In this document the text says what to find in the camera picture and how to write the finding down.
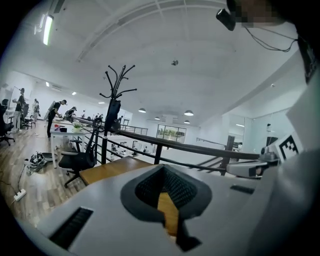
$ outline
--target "power strip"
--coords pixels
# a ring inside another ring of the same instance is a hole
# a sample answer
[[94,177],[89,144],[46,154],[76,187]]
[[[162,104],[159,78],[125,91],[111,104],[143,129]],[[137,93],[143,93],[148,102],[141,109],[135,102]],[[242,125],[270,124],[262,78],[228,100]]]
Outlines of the power strip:
[[19,191],[17,194],[15,194],[13,197],[14,197],[14,200],[16,202],[18,202],[21,198],[24,197],[24,195],[26,194],[27,192],[24,190],[24,189],[21,189],[21,191]]

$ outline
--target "fluorescent light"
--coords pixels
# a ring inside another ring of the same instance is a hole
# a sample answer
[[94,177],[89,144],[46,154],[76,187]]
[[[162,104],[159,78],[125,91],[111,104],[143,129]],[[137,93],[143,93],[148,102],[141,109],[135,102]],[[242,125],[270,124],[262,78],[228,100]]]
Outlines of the fluorescent light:
[[43,33],[43,43],[47,46],[49,41],[49,34],[54,17],[48,15],[45,20],[44,33]]
[[186,116],[193,116],[194,115],[194,113],[191,110],[187,110],[184,114]]

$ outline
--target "window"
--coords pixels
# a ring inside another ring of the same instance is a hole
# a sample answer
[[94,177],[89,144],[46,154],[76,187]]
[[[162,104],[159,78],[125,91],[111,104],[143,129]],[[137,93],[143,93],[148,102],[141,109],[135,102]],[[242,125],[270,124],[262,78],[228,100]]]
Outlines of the window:
[[168,141],[184,143],[187,129],[158,124],[156,137]]

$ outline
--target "desk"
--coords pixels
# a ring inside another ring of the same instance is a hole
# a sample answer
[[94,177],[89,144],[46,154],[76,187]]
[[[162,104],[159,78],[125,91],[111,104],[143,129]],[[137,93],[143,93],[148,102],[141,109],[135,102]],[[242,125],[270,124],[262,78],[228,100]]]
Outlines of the desk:
[[67,120],[57,121],[56,118],[52,120],[52,123],[60,126],[72,126],[72,123]]
[[[86,185],[94,182],[125,174],[127,172],[152,166],[151,163],[136,159],[132,156],[126,156],[118,160],[93,167],[80,172],[80,176]],[[157,209],[164,214],[165,229],[170,236],[176,236],[178,231],[179,212],[168,193],[161,193],[159,196]]]
[[80,172],[80,176],[84,183],[89,185],[106,178],[124,174],[147,166],[152,166],[152,164],[131,156],[126,156],[97,167],[83,170]]
[[[73,126],[69,121],[61,121],[61,122],[54,122],[55,120],[53,119],[52,121],[52,126],[50,129],[50,133],[51,133],[51,155],[52,155],[52,161],[53,161],[53,167],[57,168],[57,164],[56,164],[56,157],[55,157],[55,142],[54,139],[55,137],[63,137],[63,136],[72,136],[75,137],[75,139],[77,140],[78,137],[81,137],[82,139],[82,143],[81,143],[81,151],[84,152],[85,151],[85,135],[86,133],[84,131],[80,131],[80,132],[74,132],[73,131]],[[59,124],[61,126],[65,126],[66,128],[66,132],[61,132],[60,130],[55,130],[55,125]]]

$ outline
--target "floor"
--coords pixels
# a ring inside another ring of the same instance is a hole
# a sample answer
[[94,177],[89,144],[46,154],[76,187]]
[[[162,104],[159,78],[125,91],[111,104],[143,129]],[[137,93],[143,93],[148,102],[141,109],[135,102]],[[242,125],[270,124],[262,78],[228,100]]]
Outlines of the floor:
[[26,195],[20,201],[13,202],[14,190],[3,182],[0,182],[0,191],[13,215],[36,227],[43,216],[82,190],[85,184],[78,178],[65,188],[64,183],[72,174],[67,176],[65,170],[59,167],[54,169],[52,162],[48,162],[39,172],[27,175],[24,159],[29,159],[36,151],[50,152],[46,122],[38,120],[36,127],[10,136],[15,138],[15,142],[10,142],[11,146],[6,141],[0,143],[0,180],[18,190],[19,176],[23,171],[19,186],[25,189]]

